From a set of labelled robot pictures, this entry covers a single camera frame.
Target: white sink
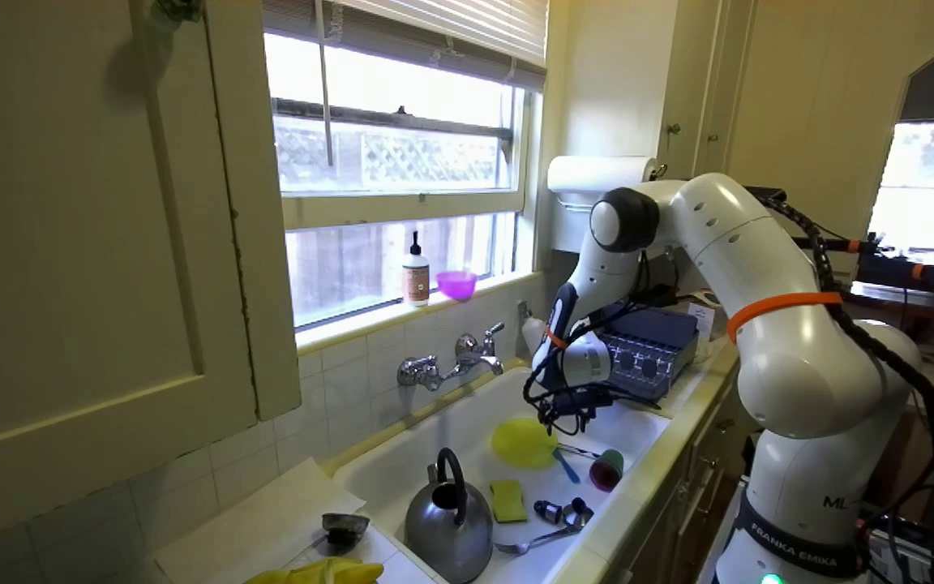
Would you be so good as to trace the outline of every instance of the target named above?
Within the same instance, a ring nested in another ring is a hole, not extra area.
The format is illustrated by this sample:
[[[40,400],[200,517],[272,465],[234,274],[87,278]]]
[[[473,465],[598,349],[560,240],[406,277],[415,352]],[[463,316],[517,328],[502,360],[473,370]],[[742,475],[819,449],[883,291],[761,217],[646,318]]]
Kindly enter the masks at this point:
[[[522,541],[528,534],[550,532],[550,524],[530,514],[536,500],[569,504],[569,497],[584,497],[584,504],[598,517],[616,491],[603,493],[591,483],[588,454],[563,454],[581,483],[567,479],[560,465],[546,470],[517,470],[494,454],[489,431],[508,414],[530,411],[530,407],[522,402],[526,375],[526,365],[494,375],[481,389],[458,400],[449,408],[442,408],[421,426],[413,426],[379,449],[346,460],[338,468],[334,479],[364,497],[374,524],[393,532],[395,540],[401,540],[408,500],[429,483],[429,465],[434,465],[436,449],[453,449],[466,483],[473,483],[481,493],[489,493],[494,479],[517,479],[526,487],[528,521],[495,524],[495,541]],[[560,438],[560,443],[581,443],[588,450],[616,449],[622,450],[628,470],[649,454],[666,428],[669,417],[649,408],[608,407],[596,411],[596,417],[588,426],[588,436]],[[588,530],[528,554],[507,554],[495,549],[481,582],[541,582],[569,546],[581,546],[581,540],[588,540]]]

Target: window blind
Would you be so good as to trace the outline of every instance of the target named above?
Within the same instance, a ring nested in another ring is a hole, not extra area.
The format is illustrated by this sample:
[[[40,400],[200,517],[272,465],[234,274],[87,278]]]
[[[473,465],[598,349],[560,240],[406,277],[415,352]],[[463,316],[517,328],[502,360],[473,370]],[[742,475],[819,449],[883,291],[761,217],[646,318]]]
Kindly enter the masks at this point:
[[[270,33],[319,38],[313,0],[262,3]],[[541,92],[547,0],[323,0],[321,20],[327,46]]]

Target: silver kettle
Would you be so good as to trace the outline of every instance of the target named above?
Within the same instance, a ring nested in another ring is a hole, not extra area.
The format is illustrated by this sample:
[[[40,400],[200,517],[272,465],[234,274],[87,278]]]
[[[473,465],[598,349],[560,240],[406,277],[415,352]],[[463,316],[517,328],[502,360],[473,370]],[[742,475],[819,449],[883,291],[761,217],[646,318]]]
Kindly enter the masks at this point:
[[[481,576],[494,559],[489,504],[449,449],[436,450],[436,470],[429,468],[429,487],[406,510],[406,546],[449,584]]]

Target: window sill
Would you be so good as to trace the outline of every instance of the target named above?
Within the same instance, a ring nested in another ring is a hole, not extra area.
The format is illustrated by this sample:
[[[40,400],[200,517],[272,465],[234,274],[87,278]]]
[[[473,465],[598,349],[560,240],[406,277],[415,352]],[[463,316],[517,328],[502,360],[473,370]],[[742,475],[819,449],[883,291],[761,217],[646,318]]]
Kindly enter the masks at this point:
[[[507,289],[507,286],[515,286],[515,282],[528,282],[528,278],[538,278],[538,277],[536,274],[515,274],[515,277],[483,278],[483,282],[476,282],[476,294],[489,294],[495,289]],[[313,349],[323,349],[323,347],[340,344],[346,337],[368,333],[374,328],[386,328],[386,323],[395,323],[395,321],[436,316],[447,304],[458,304],[458,301],[449,301],[442,291],[431,291],[429,304],[418,304],[418,308],[415,304],[393,304],[393,308],[376,308],[376,312],[365,312],[365,316],[340,318],[334,323],[297,331],[296,333],[296,349],[297,352],[313,352]]]

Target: window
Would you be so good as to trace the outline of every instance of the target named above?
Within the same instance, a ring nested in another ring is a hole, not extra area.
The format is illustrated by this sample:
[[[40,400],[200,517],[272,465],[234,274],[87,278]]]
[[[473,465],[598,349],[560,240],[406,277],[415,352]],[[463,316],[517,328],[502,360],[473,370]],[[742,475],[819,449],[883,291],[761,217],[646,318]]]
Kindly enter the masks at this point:
[[[895,122],[870,229],[897,253],[934,253],[934,122]]]
[[[264,0],[296,328],[395,304],[413,229],[431,277],[522,269],[541,66],[397,20],[424,3],[346,3]]]

